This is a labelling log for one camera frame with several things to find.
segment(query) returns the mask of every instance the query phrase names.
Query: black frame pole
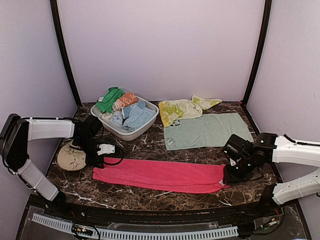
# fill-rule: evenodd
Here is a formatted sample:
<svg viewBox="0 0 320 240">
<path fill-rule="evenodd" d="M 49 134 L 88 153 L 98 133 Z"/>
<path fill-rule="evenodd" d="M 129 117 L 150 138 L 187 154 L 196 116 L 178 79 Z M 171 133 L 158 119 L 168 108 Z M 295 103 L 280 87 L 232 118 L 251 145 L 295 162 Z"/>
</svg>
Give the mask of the black frame pole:
<svg viewBox="0 0 320 240">
<path fill-rule="evenodd" d="M 252 89 L 254 87 L 254 83 L 256 80 L 256 76 L 257 76 L 257 72 L 258 72 L 258 68 L 259 68 L 259 64 L 260 64 L 262 52 L 264 49 L 266 36 L 267 36 L 267 30 L 268 30 L 268 24 L 269 24 L 270 12 L 271 12 L 271 4 L 272 4 L 272 0 L 265 0 L 258 45 L 256 47 L 254 61 L 253 61 L 249 81 L 246 86 L 243 100 L 241 101 L 242 105 L 244 105 L 244 106 L 246 106 L 248 104 L 248 101 L 249 101 L 249 98 L 250 98 L 250 95 L 251 95 L 251 92 L 252 92 Z"/>
<path fill-rule="evenodd" d="M 57 0 L 50 0 L 50 4 L 51 4 L 51 12 L 52 12 L 52 18 L 53 18 L 53 23 L 55 28 L 56 39 L 58 40 L 58 45 L 59 45 L 65 73 L 69 81 L 69 85 L 72 91 L 75 104 L 77 105 L 77 107 L 80 107 L 82 102 L 79 96 L 79 92 L 76 86 L 74 76 L 72 74 L 72 70 L 71 70 L 71 66 L 70 66 L 70 62 L 67 54 L 67 48 L 66 48 L 62 27 L 61 27 L 61 22 L 60 22 L 60 17 L 59 17 Z"/>
</svg>

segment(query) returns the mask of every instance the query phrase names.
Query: light green towel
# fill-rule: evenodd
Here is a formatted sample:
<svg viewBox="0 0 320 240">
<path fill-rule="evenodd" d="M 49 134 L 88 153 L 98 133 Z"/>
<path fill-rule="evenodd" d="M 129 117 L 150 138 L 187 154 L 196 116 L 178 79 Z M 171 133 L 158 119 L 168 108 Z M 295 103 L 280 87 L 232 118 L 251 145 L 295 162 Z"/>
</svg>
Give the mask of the light green towel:
<svg viewBox="0 0 320 240">
<path fill-rule="evenodd" d="M 238 113 L 204 114 L 193 119 L 179 119 L 164 128 L 167 150 L 223 147 L 230 136 L 253 141 L 252 135 Z"/>
</svg>

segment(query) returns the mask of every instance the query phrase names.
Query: gray basket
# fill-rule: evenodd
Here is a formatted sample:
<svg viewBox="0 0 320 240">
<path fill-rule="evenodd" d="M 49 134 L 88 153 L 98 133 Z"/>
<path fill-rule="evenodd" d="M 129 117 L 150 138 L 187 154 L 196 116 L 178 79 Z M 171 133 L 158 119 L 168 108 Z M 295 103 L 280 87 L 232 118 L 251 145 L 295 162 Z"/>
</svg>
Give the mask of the gray basket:
<svg viewBox="0 0 320 240">
<path fill-rule="evenodd" d="M 94 105 L 90 112 L 93 116 L 97 117 L 103 124 L 104 128 L 108 129 L 111 133 L 113 133 L 114 135 L 116 135 L 117 137 L 121 138 L 122 140 L 125 141 L 132 141 L 134 139 L 136 139 L 137 137 L 139 137 L 140 135 L 142 135 L 145 131 L 147 131 L 156 121 L 157 115 L 159 114 L 159 108 L 152 104 L 151 102 L 144 100 L 141 97 L 138 97 L 138 102 L 140 101 L 144 101 L 145 105 L 148 109 L 151 110 L 155 110 L 155 115 L 148 121 L 145 123 L 145 125 L 139 127 L 138 129 L 136 129 L 133 132 L 129 132 L 128 130 L 124 130 L 123 126 L 121 125 L 116 125 L 111 123 L 109 120 L 104 120 L 102 118 L 102 113 L 99 110 L 99 108 Z"/>
</svg>

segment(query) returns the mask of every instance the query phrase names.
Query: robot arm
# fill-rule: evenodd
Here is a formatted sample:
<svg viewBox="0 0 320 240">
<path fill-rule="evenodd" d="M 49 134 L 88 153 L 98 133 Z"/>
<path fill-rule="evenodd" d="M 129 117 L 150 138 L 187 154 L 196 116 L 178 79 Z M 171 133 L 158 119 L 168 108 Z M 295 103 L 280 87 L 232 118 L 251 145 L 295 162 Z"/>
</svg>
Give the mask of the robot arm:
<svg viewBox="0 0 320 240">
<path fill-rule="evenodd" d="M 73 142 L 86 153 L 88 165 L 103 168 L 102 154 L 114 153 L 115 148 L 108 144 L 99 146 L 94 136 L 102 124 L 95 117 L 84 122 L 67 118 L 21 118 L 11 114 L 0 133 L 0 155 L 5 167 L 32 190 L 41 194 L 57 207 L 63 204 L 66 196 L 52 184 L 30 160 L 28 142 L 39 139 L 73 138 Z"/>
<path fill-rule="evenodd" d="M 251 171 L 264 163 L 295 163 L 319 167 L 316 171 L 285 183 L 267 186 L 260 202 L 284 204 L 293 199 L 320 192 L 320 144 L 296 141 L 288 136 L 261 133 L 255 142 L 232 135 L 223 148 L 233 165 L 224 169 L 227 184 L 242 182 Z"/>
</svg>

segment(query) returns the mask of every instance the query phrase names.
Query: green towel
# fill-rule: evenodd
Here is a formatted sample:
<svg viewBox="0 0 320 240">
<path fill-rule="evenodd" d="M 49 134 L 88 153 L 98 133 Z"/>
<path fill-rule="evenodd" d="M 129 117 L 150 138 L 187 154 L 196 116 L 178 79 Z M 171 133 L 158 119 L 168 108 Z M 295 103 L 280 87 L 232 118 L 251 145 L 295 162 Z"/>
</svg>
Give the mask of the green towel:
<svg viewBox="0 0 320 240">
<path fill-rule="evenodd" d="M 177 119 L 164 129 L 167 150 L 223 147 L 232 134 L 253 141 L 238 113 L 204 114 L 198 118 Z"/>
<path fill-rule="evenodd" d="M 116 102 L 117 99 L 121 98 L 124 94 L 124 91 L 117 87 L 110 87 L 108 93 L 103 96 L 102 101 L 98 101 L 95 105 L 98 109 L 104 114 L 105 112 L 112 112 L 112 105 Z"/>
</svg>

